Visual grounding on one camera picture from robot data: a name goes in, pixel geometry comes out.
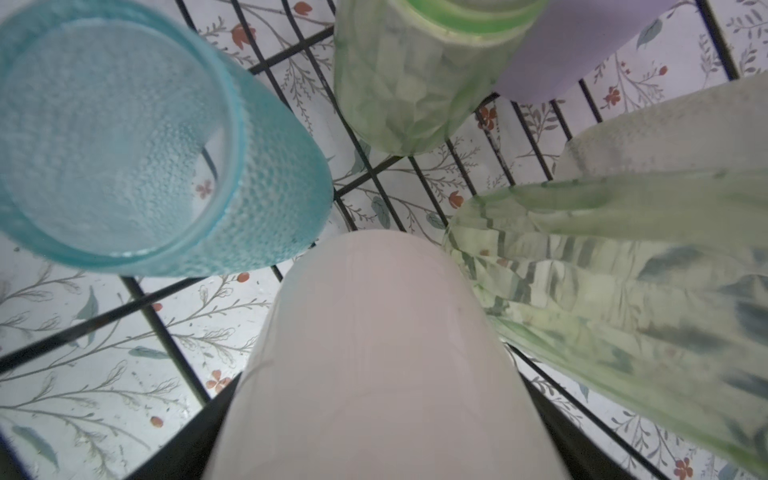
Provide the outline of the pale yellow textured cup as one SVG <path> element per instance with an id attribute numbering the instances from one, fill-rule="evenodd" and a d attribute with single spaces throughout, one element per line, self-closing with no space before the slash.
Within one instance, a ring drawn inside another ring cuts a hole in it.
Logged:
<path id="1" fill-rule="evenodd" d="M 596 124 L 569 140 L 554 179 L 767 167 L 767 75 L 756 74 Z"/>

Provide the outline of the teal transparent cup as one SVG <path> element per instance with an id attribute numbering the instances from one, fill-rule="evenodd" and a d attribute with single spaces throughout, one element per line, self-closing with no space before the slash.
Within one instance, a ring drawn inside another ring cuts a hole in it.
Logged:
<path id="1" fill-rule="evenodd" d="M 201 277 L 306 250 L 326 158 L 259 80 L 132 1 L 36 1 L 1 24 L 1 229 L 74 268 Z"/>

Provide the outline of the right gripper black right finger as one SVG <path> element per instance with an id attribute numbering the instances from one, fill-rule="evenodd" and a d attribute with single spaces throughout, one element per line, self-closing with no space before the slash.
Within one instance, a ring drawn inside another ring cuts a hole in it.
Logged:
<path id="1" fill-rule="evenodd" d="M 632 480 L 588 436 L 577 428 L 528 379 L 521 377 L 572 479 Z"/>

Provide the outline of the green transparent cup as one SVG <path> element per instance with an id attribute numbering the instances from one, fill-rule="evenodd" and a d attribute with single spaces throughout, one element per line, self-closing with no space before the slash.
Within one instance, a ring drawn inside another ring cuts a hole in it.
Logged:
<path id="1" fill-rule="evenodd" d="M 334 91 L 347 124 L 382 152 L 448 139 L 492 91 L 544 1 L 343 0 Z"/>
<path id="2" fill-rule="evenodd" d="M 504 340 L 766 475 L 765 171 L 498 189 L 443 247 Z"/>

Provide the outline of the red white mug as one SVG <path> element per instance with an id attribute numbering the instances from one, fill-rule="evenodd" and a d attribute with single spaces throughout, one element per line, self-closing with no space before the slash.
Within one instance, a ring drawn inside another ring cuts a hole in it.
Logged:
<path id="1" fill-rule="evenodd" d="M 284 277 L 207 479 L 564 479 L 456 264 L 416 236 L 326 240 Z"/>

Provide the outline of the lavender plastic cup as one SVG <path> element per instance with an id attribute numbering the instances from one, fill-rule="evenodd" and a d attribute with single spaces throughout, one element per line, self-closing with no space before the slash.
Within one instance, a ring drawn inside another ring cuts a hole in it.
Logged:
<path id="1" fill-rule="evenodd" d="M 494 92 L 522 104 L 553 100 L 672 6 L 670 0 L 552 1 Z"/>

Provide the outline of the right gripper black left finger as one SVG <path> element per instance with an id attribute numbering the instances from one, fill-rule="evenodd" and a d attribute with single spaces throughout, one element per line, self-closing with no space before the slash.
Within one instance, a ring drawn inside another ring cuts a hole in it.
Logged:
<path id="1" fill-rule="evenodd" d="M 155 455 L 128 479 L 201 479 L 231 405 L 241 375 L 216 395 Z"/>

